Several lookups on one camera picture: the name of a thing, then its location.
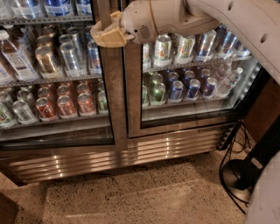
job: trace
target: glass door refrigerator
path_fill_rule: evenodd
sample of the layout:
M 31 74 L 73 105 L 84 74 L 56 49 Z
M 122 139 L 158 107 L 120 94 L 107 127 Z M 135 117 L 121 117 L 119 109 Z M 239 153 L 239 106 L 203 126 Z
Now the glass door refrigerator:
M 136 164 L 220 150 L 270 77 L 222 24 L 128 44 L 125 64 Z
M 91 39 L 97 2 L 13 0 L 1 10 L 1 172 L 25 185 L 115 167 L 127 133 L 123 58 Z

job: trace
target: refrigerator shelf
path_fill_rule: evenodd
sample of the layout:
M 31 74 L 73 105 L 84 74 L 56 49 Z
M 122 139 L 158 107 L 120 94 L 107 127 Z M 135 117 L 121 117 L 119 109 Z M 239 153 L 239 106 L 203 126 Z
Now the refrigerator shelf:
M 27 137 L 42 137 L 47 135 L 72 131 L 83 131 L 110 126 L 109 115 L 92 115 L 89 117 L 76 117 L 68 120 L 53 122 L 36 122 L 34 124 L 17 124 L 10 128 L 1 128 L 1 141 L 9 141 Z
M 238 57 L 238 58 L 230 58 L 230 59 L 211 59 L 206 62 L 191 62 L 191 63 L 187 63 L 184 65 L 172 64 L 169 66 L 151 67 L 151 68 L 143 69 L 143 73 L 157 72 L 157 71 L 182 68 L 182 67 L 196 67 L 196 66 L 212 65 L 212 64 L 233 62 L 233 61 L 239 61 L 239 60 L 249 60 L 251 58 L 252 58 L 252 56 L 246 56 L 246 57 Z
M 228 100 L 230 98 L 230 96 L 227 97 L 217 97 L 215 96 L 212 99 L 204 99 L 201 96 L 199 97 L 199 99 L 197 99 L 196 101 L 184 101 L 184 99 L 181 102 L 178 103 L 168 103 L 167 101 L 162 104 L 162 105 L 149 105 L 145 108 L 142 108 L 143 110 L 149 110 L 149 109 L 161 109 L 161 108 L 172 108 L 172 107 L 176 107 L 176 106 L 182 106 L 182 105 L 190 105 L 190 104 L 197 104 L 197 103 L 208 103 L 208 102 L 221 102 L 221 101 L 225 101 Z
M 35 80 L 35 81 L 17 81 L 13 83 L 9 83 L 6 85 L 0 85 L 0 88 L 9 88 L 9 87 L 21 87 L 21 86 L 28 86 L 34 84 L 43 84 L 43 83 L 53 83 L 53 82 L 62 82 L 62 81 L 82 81 L 82 80 L 89 80 L 89 79 L 98 79 L 102 78 L 101 74 L 88 74 L 79 77 L 65 77 L 61 79 L 53 79 L 53 80 Z
M 88 16 L 72 16 L 72 17 L 42 17 L 36 19 L 13 18 L 2 19 L 0 25 L 35 25 L 35 24 L 49 24 L 49 23 L 69 23 L 93 21 L 92 15 Z

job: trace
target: bottle cap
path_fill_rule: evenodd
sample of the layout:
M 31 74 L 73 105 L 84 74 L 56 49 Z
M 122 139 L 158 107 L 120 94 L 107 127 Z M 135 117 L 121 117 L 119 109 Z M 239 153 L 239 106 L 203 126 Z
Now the bottle cap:
M 9 38 L 8 32 L 7 32 L 7 31 L 1 30 L 1 31 L 0 31 L 0 39 L 1 39 L 1 40 L 5 40 L 5 39 L 8 39 L 8 38 Z
M 241 73 L 243 73 L 243 68 L 237 67 L 235 71 L 236 71 L 238 74 L 241 74 Z
M 3 26 L 3 28 L 5 28 L 5 29 L 10 29 L 12 27 L 14 27 L 13 24 L 6 24 L 6 25 Z

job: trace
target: glass door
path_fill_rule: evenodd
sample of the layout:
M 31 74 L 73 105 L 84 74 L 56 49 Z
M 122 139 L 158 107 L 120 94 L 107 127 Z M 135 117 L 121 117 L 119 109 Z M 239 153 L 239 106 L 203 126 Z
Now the glass door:
M 159 35 L 126 53 L 131 137 L 237 121 L 265 72 L 223 25 L 196 36 Z
M 0 80 L 1 150 L 114 144 L 102 56 L 89 33 L 93 5 L 22 3 L 7 1 L 0 22 L 17 46 L 17 59 L 1 54 L 1 75 L 10 77 Z

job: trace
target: floor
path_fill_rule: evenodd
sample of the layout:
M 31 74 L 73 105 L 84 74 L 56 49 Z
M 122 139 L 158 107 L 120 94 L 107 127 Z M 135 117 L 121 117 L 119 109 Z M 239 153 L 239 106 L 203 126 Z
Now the floor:
M 0 192 L 18 203 L 17 224 L 241 224 L 245 216 L 218 176 L 224 153 L 213 151 L 23 187 L 0 173 Z

